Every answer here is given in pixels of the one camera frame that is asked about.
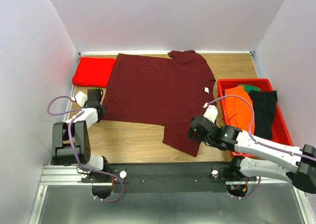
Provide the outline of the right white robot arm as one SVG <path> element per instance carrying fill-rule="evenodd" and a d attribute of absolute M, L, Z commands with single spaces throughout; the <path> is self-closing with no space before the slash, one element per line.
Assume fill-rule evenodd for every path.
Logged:
<path fill-rule="evenodd" d="M 225 125 L 220 128 L 204 116 L 192 118 L 188 137 L 219 150 L 258 158 L 234 158 L 230 172 L 236 178 L 272 178 L 291 183 L 306 193 L 316 192 L 316 149 L 311 145 L 300 148 L 278 144 L 252 136 L 237 127 Z"/>

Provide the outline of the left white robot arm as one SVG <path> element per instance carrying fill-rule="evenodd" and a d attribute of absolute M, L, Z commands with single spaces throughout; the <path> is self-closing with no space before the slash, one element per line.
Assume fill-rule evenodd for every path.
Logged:
<path fill-rule="evenodd" d="M 78 92 L 75 96 L 58 96 L 47 106 L 52 116 L 74 112 L 71 118 L 53 124 L 52 127 L 52 164 L 76 166 L 79 174 L 90 181 L 105 183 L 113 181 L 110 168 L 104 156 L 91 151 L 88 129 L 103 118 L 106 108 L 102 106 L 103 89 L 89 89 L 87 93 Z M 50 107 L 58 99 L 68 99 L 80 108 L 66 112 L 51 112 Z"/>

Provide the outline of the maroon t shirt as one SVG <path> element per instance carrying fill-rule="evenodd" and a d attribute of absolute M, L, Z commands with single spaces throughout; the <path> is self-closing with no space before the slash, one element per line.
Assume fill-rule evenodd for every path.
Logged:
<path fill-rule="evenodd" d="M 108 81 L 105 120 L 164 127 L 163 143 L 197 156 L 200 143 L 188 137 L 191 119 L 213 100 L 216 82 L 195 51 L 171 51 L 167 58 L 119 54 Z"/>

